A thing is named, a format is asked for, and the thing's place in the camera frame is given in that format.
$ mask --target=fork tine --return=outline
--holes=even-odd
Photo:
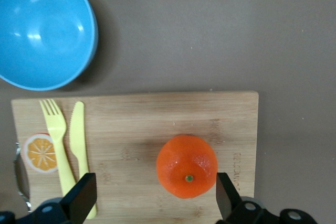
[[[50,99],[49,101],[51,101],[51,103],[53,104],[53,108],[55,108],[55,114],[62,115],[62,112],[59,109],[59,106],[57,105],[57,103],[53,99]]]
[[[49,103],[49,105],[51,107],[51,110],[53,111],[53,114],[57,115],[58,113],[56,111],[56,106],[55,106],[54,100],[53,99],[48,99],[48,103]]]
[[[43,102],[41,100],[39,100],[42,111],[43,111],[43,115],[49,115],[49,112],[47,111],[45,105],[43,104]]]
[[[52,115],[52,110],[51,110],[50,105],[47,102],[47,100],[42,100],[42,101],[43,101],[45,109],[48,111],[48,115]]]

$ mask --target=orange fruit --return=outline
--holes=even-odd
[[[216,182],[218,163],[215,152],[203,139],[178,135],[170,139],[156,159],[160,184],[178,198],[194,198]]]
[[[40,173],[52,173],[57,170],[54,145],[49,134],[39,133],[25,142],[24,155],[28,165]]]

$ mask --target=blue bowl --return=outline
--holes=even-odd
[[[0,77],[28,90],[60,88],[96,52],[88,0],[0,0]]]

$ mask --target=bowl rim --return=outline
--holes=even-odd
[[[90,24],[91,24],[91,35],[90,37],[93,38],[90,40],[90,45],[89,45],[89,50],[88,53],[83,55],[85,57],[85,60],[83,60],[83,64],[80,68],[78,68],[78,70],[69,78],[67,78],[65,81],[52,85],[52,86],[48,86],[48,87],[42,87],[42,88],[38,88],[38,87],[29,87],[29,86],[25,86],[19,83],[16,83],[12,80],[9,80],[8,78],[4,77],[1,73],[0,73],[0,78],[2,78],[3,80],[5,80],[6,82],[17,86],[19,88],[22,89],[26,89],[26,90],[32,90],[32,91],[48,91],[48,90],[54,90],[54,89],[58,89],[61,88],[67,84],[69,84],[70,82],[72,82],[73,80],[75,80],[87,67],[88,65],[91,63],[96,50],[97,50],[97,44],[98,44],[98,25],[97,25],[97,20],[96,17],[94,15],[93,9],[89,3],[89,0],[84,0],[84,3],[87,7],[88,10],[88,14],[89,14],[89,19],[90,19]]]

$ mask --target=tabletop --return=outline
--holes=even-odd
[[[11,100],[176,91],[259,93],[255,198],[336,219],[336,0],[89,0],[88,69],[46,92],[0,80],[0,210],[26,215]]]

